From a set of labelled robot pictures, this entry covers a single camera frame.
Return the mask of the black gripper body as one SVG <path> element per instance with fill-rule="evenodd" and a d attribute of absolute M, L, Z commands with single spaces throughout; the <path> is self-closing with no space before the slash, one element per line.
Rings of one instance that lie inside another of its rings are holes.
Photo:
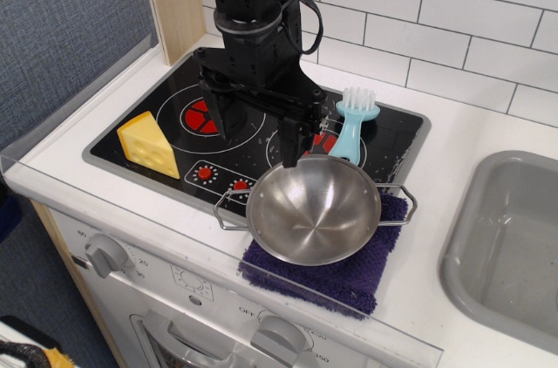
<path fill-rule="evenodd" d="M 319 42 L 303 48 L 301 11 L 271 10 L 261 19 L 237 19 L 217 10 L 214 21 L 225 47 L 200 48 L 194 59 L 200 65 L 200 80 L 228 84 L 234 91 L 237 132 L 246 125 L 250 107 L 278 121 L 289 113 L 308 114 L 318 132 L 326 95 L 303 74 L 300 59 Z"/>

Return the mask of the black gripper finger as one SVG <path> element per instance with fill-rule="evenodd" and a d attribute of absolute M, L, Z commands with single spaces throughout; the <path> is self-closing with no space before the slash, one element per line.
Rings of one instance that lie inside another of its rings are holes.
<path fill-rule="evenodd" d="M 212 79 L 201 79 L 200 87 L 209 114 L 223 139 L 231 138 L 238 127 L 237 102 L 228 84 Z"/>
<path fill-rule="evenodd" d="M 295 167 L 313 144 L 314 121 L 305 113 L 289 113 L 279 120 L 278 136 L 282 165 Z"/>

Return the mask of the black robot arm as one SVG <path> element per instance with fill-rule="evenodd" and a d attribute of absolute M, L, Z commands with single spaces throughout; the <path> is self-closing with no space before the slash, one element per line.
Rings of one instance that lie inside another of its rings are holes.
<path fill-rule="evenodd" d="M 285 167 L 296 166 L 326 121 L 327 96 L 300 66 L 301 57 L 319 47 L 323 31 L 303 48 L 302 5 L 319 11 L 312 0 L 215 0 L 214 24 L 224 46 L 194 52 L 220 136 L 228 139 L 245 127 L 249 108 L 271 115 Z"/>

